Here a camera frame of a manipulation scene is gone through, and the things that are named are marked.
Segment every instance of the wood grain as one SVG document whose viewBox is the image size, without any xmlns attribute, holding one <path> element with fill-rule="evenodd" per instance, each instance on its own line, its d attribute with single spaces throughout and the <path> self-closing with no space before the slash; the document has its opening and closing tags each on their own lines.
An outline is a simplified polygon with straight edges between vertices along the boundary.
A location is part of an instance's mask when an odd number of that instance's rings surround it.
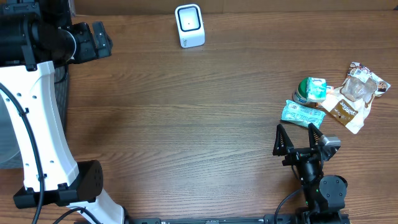
<svg viewBox="0 0 398 224">
<path fill-rule="evenodd" d="M 392 88 L 351 134 L 331 116 L 321 131 L 342 147 L 326 174 L 348 181 L 353 223 L 398 220 L 398 13 L 204 15 L 206 44 L 181 49 L 173 15 L 77 17 L 103 21 L 113 55 L 70 66 L 67 139 L 78 161 L 97 159 L 104 186 L 133 217 L 248 217 L 273 213 L 299 187 L 272 157 L 285 100 L 304 77 L 338 86 L 359 61 Z M 294 144 L 307 130 L 284 125 Z M 22 170 L 0 170 L 0 223 L 30 223 L 12 195 Z M 304 206 L 297 197 L 282 208 Z M 64 208 L 46 206 L 41 223 Z M 78 215 L 67 218 L 73 223 Z"/>
<path fill-rule="evenodd" d="M 398 0 L 78 0 L 80 15 L 174 14 L 182 4 L 196 3 L 202 13 L 393 10 Z"/>
</svg>

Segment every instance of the snack wrapper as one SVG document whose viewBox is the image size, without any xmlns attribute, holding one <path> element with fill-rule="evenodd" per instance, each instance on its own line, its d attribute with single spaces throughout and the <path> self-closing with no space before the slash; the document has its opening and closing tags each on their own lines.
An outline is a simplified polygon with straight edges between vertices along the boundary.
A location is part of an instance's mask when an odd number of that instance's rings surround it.
<svg viewBox="0 0 398 224">
<path fill-rule="evenodd" d="M 333 93 L 334 90 L 335 90 L 335 87 L 333 87 L 333 86 L 326 86 L 326 94 Z M 315 107 L 316 107 L 316 108 L 323 109 L 323 106 L 321 105 L 321 103 L 315 103 Z"/>
<path fill-rule="evenodd" d="M 313 123 L 318 129 L 321 126 L 326 113 L 313 108 L 307 108 L 291 100 L 286 100 L 286 106 L 282 112 L 282 121 L 288 121 L 308 128 Z"/>
<path fill-rule="evenodd" d="M 381 96 L 390 84 L 358 62 L 351 63 L 341 87 L 326 95 L 321 105 L 352 133 L 364 126 L 373 99 Z"/>
</svg>

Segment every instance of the black cable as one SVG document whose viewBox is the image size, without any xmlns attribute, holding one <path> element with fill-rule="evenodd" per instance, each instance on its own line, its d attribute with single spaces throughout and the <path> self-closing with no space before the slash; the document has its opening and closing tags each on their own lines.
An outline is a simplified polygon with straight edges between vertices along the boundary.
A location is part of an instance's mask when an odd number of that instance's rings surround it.
<svg viewBox="0 0 398 224">
<path fill-rule="evenodd" d="M 299 188 L 298 190 L 296 190 L 295 192 L 291 193 L 290 195 L 288 195 L 285 199 L 283 199 L 283 201 L 281 201 L 281 203 L 279 204 L 278 208 L 275 211 L 275 215 L 274 215 L 274 224 L 277 224 L 278 222 L 278 213 L 280 208 L 282 207 L 282 205 L 288 201 L 290 198 L 292 198 L 294 195 L 298 194 L 300 191 L 303 190 L 303 186 L 301 186 L 301 188 Z"/>
<path fill-rule="evenodd" d="M 321 150 L 320 147 L 319 147 L 318 152 L 319 152 L 320 157 L 321 157 L 320 158 L 320 160 L 321 160 L 321 168 L 320 168 L 320 171 L 319 171 L 319 177 L 321 177 L 323 175 L 323 153 L 322 153 L 322 150 Z"/>
<path fill-rule="evenodd" d="M 64 73 L 63 73 L 62 78 L 60 80 L 54 82 L 54 84 L 58 84 L 58 83 L 64 82 L 68 78 L 68 74 L 69 74 L 68 65 L 65 65 L 64 66 Z"/>
<path fill-rule="evenodd" d="M 42 210 L 43 202 L 44 202 L 44 174 L 43 174 L 42 163 L 40 161 L 39 150 L 37 149 L 37 144 L 36 144 L 35 136 L 33 135 L 32 127 L 30 126 L 29 120 L 27 119 L 27 116 L 26 116 L 26 113 L 28 113 L 28 111 L 25 112 L 24 109 L 22 109 L 21 104 L 19 104 L 19 102 L 17 101 L 15 96 L 12 95 L 12 93 L 2 83 L 0 83 L 0 90 L 2 90 L 4 92 L 4 94 L 7 95 L 7 97 L 11 100 L 11 102 L 17 108 L 19 116 L 22 118 L 22 120 L 25 124 L 27 134 L 29 135 L 30 143 L 32 144 L 33 154 L 35 156 L 37 173 L 39 174 L 39 182 L 40 182 L 39 202 L 37 204 L 36 213 L 35 213 L 35 216 L 32 221 L 32 224 L 36 224 L 37 220 L 39 220 L 40 211 Z"/>
<path fill-rule="evenodd" d="M 294 165 L 292 165 L 292 171 L 293 171 L 294 177 L 298 180 L 299 177 L 296 174 L 296 170 L 294 170 Z"/>
<path fill-rule="evenodd" d="M 71 209 L 71 210 L 65 212 L 63 215 L 61 215 L 61 217 L 59 217 L 59 218 L 54 222 L 54 224 L 58 224 L 58 223 L 59 223 L 60 221 L 62 221 L 65 217 L 67 217 L 68 215 L 72 214 L 73 212 L 77 212 L 77 211 L 81 211 L 82 213 L 86 213 L 86 214 L 95 222 L 95 224 L 102 224 L 102 223 L 100 223 L 100 221 L 98 221 L 98 219 L 96 219 L 96 218 L 94 217 L 94 215 L 93 215 L 91 212 L 89 212 L 86 208 L 81 208 L 81 207 L 74 208 L 74 209 Z"/>
</svg>

